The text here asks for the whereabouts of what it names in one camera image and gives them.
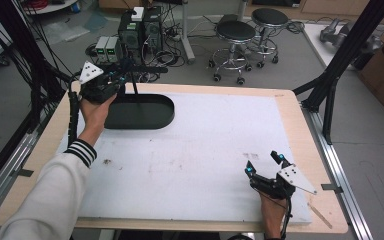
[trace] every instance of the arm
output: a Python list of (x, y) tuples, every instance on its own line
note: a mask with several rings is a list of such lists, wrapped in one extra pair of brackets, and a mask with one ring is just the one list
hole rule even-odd
[(96, 158), (93, 145), (104, 129), (108, 107), (82, 100), (86, 122), (78, 139), (42, 168), (37, 183), (0, 229), (0, 239), (69, 239), (86, 189), (89, 167)]
[(259, 193), (265, 239), (281, 239), (280, 226), (285, 216), (286, 200), (273, 199), (265, 193)]

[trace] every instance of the round stool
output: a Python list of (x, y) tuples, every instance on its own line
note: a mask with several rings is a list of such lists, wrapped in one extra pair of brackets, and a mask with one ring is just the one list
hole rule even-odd
[(252, 44), (248, 46), (248, 49), (263, 55), (263, 60), (257, 63), (257, 67), (262, 68), (264, 66), (266, 56), (273, 54), (273, 63), (279, 61), (279, 50), (273, 40), (270, 39), (273, 32), (283, 28), (289, 21), (288, 17), (275, 9), (260, 8), (252, 12), (252, 21), (260, 26), (260, 35), (256, 36), (252, 41)]
[(239, 77), (236, 82), (240, 85), (244, 84), (245, 79), (242, 77), (241, 69), (245, 68), (246, 71), (251, 71), (252, 67), (248, 63), (245, 54), (236, 50), (236, 46), (250, 42), (255, 36), (254, 28), (244, 22), (226, 21), (217, 25), (216, 34), (220, 39), (230, 43), (230, 47), (217, 50), (209, 61), (210, 67), (217, 66), (214, 73), (214, 81), (218, 82), (221, 80), (218, 72), (220, 68), (223, 68), (237, 70)]

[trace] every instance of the hand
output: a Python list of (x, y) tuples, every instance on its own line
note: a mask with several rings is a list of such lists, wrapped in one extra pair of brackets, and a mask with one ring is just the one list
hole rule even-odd
[(94, 104), (86, 99), (80, 102), (80, 110), (85, 120), (85, 128), (79, 135), (79, 139), (94, 146), (102, 131), (104, 130), (105, 119), (108, 116), (108, 108), (114, 101), (116, 94), (102, 104)]
[(281, 238), (280, 225), (286, 212), (286, 199), (273, 199), (260, 192), (261, 214), (266, 238)]

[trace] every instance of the sleeve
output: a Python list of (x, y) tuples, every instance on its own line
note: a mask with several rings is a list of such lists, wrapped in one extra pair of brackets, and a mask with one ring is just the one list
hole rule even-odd
[(37, 183), (0, 229), (0, 239), (69, 239), (95, 150), (78, 139), (42, 168)]

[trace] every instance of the wooden table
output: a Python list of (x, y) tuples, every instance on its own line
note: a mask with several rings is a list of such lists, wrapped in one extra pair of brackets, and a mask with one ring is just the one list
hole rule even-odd
[[(301, 112), (298, 101), (292, 91), (277, 89), (252, 89), (232, 87), (138, 84), (139, 92), (165, 93), (202, 93), (245, 96), (265, 96), (275, 99), (283, 126), (288, 137), (289, 147), (295, 163), (314, 185), (318, 194), (306, 193), (312, 223), (307, 225), (290, 225), (288, 232), (305, 233), (345, 233), (348, 230), (341, 207), (333, 191), (323, 191), (321, 184), (330, 180), (326, 174), (320, 155), (317, 151), (310, 130)], [(56, 152), (60, 140), (67, 130), (69, 120), (69, 104), (67, 97), (61, 101), (32, 154), (24, 165), (24, 169), (34, 171), (31, 177), (19, 176), (5, 201), (0, 207), (0, 225), (2, 225), (21, 205), (25, 196), (33, 188), (40, 169)], [(223, 222), (223, 221), (166, 221), (149, 219), (103, 219), (79, 218), (79, 228), (103, 229), (154, 229), (185, 231), (229, 231), (229, 232), (261, 232), (259, 223)]]

